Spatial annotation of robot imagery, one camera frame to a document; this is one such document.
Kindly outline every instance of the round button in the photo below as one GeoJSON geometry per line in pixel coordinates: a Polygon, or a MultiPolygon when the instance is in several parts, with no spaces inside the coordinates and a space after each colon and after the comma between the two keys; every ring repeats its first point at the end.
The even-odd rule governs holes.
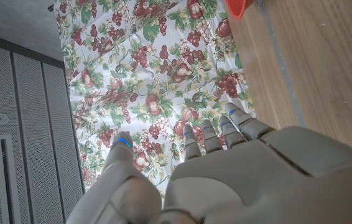
{"type": "Polygon", "coordinates": [[[9,117],[6,114],[0,114],[0,124],[7,124],[9,117]]]}

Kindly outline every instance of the wood grain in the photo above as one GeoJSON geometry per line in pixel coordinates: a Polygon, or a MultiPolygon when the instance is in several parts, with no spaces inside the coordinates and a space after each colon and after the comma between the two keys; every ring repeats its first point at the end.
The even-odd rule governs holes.
{"type": "Polygon", "coordinates": [[[228,18],[257,118],[277,129],[297,125],[259,9],[250,7],[240,21],[232,19],[229,14],[228,18]]]}
{"type": "Polygon", "coordinates": [[[281,79],[274,72],[279,65],[274,65],[274,49],[265,37],[269,33],[263,31],[264,11],[269,15],[306,126],[352,146],[352,1],[265,0],[263,7],[261,11],[251,6],[240,21],[229,19],[248,87],[255,93],[252,100],[258,106],[258,117],[273,119],[275,114],[291,114],[288,102],[280,103],[282,108],[268,106],[274,110],[273,116],[260,111],[268,102],[258,100],[269,95],[286,98],[285,90],[279,87],[281,79]],[[260,45],[267,49],[267,57],[261,56],[260,45]]]}
{"type": "Polygon", "coordinates": [[[307,127],[352,146],[352,1],[265,4],[307,127]]]}

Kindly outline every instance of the floral tablecloth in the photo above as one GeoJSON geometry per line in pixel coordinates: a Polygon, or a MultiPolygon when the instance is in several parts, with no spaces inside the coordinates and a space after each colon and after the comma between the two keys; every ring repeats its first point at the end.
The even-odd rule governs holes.
{"type": "Polygon", "coordinates": [[[204,153],[201,122],[219,131],[225,103],[255,116],[222,2],[59,0],[55,15],[87,189],[119,131],[163,195],[185,124],[204,153]]]}

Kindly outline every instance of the red object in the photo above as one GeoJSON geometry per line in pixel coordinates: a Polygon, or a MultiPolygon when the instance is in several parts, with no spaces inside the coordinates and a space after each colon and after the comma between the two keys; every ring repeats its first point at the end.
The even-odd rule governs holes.
{"type": "Polygon", "coordinates": [[[255,0],[226,0],[228,10],[233,19],[240,19],[255,0]]]}

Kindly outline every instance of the gray robotic hand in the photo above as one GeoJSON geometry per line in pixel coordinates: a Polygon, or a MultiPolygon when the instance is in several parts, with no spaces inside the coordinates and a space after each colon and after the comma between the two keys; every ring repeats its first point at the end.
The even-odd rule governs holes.
{"type": "Polygon", "coordinates": [[[305,128],[276,131],[232,103],[225,109],[228,150],[205,120],[201,156],[186,125],[185,162],[163,205],[133,167],[131,137],[120,133],[67,223],[352,223],[351,147],[305,128]]]}

